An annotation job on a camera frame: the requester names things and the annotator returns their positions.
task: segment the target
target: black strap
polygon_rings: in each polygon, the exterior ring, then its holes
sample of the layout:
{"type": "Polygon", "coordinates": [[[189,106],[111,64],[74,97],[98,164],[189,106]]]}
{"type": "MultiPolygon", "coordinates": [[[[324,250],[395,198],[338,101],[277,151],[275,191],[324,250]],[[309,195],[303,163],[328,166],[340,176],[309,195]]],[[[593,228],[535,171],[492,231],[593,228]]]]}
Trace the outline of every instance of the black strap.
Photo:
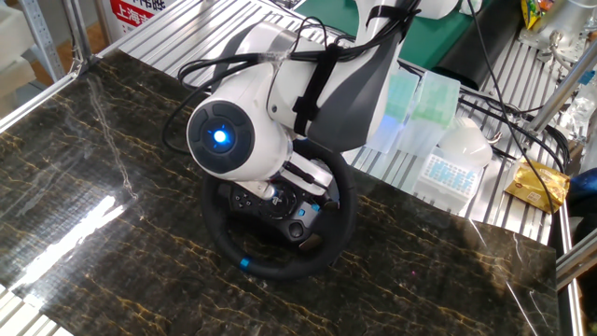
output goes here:
{"type": "Polygon", "coordinates": [[[375,18],[388,18],[396,21],[403,21],[410,15],[410,11],[399,7],[390,6],[375,6],[369,12],[366,27],[369,27],[369,22],[375,18]]]}
{"type": "Polygon", "coordinates": [[[297,99],[292,110],[297,113],[295,119],[295,133],[305,135],[307,129],[307,122],[313,121],[319,113],[317,100],[324,90],[324,87],[332,75],[332,71],[340,57],[342,48],[336,44],[331,44],[327,47],[326,52],[323,52],[317,60],[317,67],[311,77],[311,81],[305,90],[305,94],[297,99]]]}

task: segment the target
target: blue light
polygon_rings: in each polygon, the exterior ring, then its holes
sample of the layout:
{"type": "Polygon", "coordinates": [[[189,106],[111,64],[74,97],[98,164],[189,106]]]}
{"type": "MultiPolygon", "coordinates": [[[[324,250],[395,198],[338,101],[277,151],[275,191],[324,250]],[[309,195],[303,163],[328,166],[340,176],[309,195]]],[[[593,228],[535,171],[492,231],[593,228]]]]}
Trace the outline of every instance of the blue light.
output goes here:
{"type": "Polygon", "coordinates": [[[222,144],[222,143],[226,142],[227,139],[228,139],[228,135],[226,134],[226,132],[224,132],[224,131],[215,131],[215,133],[214,133],[214,140],[218,144],[222,144]]]}

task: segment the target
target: green panel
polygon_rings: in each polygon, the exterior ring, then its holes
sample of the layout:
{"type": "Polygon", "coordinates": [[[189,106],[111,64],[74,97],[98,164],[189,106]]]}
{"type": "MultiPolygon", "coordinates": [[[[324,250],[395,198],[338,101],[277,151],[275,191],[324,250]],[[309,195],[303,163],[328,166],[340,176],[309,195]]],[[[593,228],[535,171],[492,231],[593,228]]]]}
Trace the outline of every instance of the green panel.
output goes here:
{"type": "Polygon", "coordinates": [[[324,24],[350,35],[358,31],[358,10],[354,0],[307,0],[297,12],[319,18],[324,24]]]}
{"type": "Polygon", "coordinates": [[[445,18],[416,18],[400,51],[400,58],[431,69],[462,36],[472,18],[454,10],[445,18]]]}
{"type": "MultiPolygon", "coordinates": [[[[351,35],[356,35],[358,30],[358,11],[354,0],[307,0],[297,12],[317,17],[325,24],[351,35]]],[[[416,18],[400,57],[431,69],[462,36],[471,22],[471,17],[459,13],[458,10],[440,20],[416,18]]]]}

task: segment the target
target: metal rack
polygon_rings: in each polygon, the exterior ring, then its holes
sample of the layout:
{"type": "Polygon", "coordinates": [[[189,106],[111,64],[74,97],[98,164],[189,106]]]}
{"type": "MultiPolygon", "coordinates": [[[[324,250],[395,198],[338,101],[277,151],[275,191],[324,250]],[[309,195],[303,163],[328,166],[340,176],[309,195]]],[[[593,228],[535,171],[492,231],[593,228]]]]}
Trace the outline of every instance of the metal rack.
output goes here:
{"type": "Polygon", "coordinates": [[[19,0],[22,11],[25,14],[31,33],[34,36],[35,46],[32,52],[44,66],[54,82],[64,77],[64,68],[56,52],[54,41],[49,34],[48,25],[44,20],[44,15],[39,8],[37,0],[19,0]]]}

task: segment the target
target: blue accent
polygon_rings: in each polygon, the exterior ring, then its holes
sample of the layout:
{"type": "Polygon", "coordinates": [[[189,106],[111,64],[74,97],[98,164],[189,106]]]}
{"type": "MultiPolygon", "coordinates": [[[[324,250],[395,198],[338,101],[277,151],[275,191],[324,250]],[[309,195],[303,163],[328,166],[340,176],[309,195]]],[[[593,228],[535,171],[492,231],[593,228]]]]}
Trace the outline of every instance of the blue accent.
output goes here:
{"type": "Polygon", "coordinates": [[[249,263],[251,263],[251,259],[249,257],[244,257],[243,260],[241,260],[241,265],[239,267],[241,270],[246,271],[249,267],[249,263]]]}
{"type": "Polygon", "coordinates": [[[224,131],[215,131],[215,133],[214,133],[214,140],[218,144],[223,144],[223,143],[226,142],[226,140],[228,140],[228,135],[224,131]]]}
{"type": "Polygon", "coordinates": [[[590,81],[595,77],[595,70],[587,71],[582,75],[582,77],[578,80],[578,83],[582,85],[589,85],[590,81]]]}

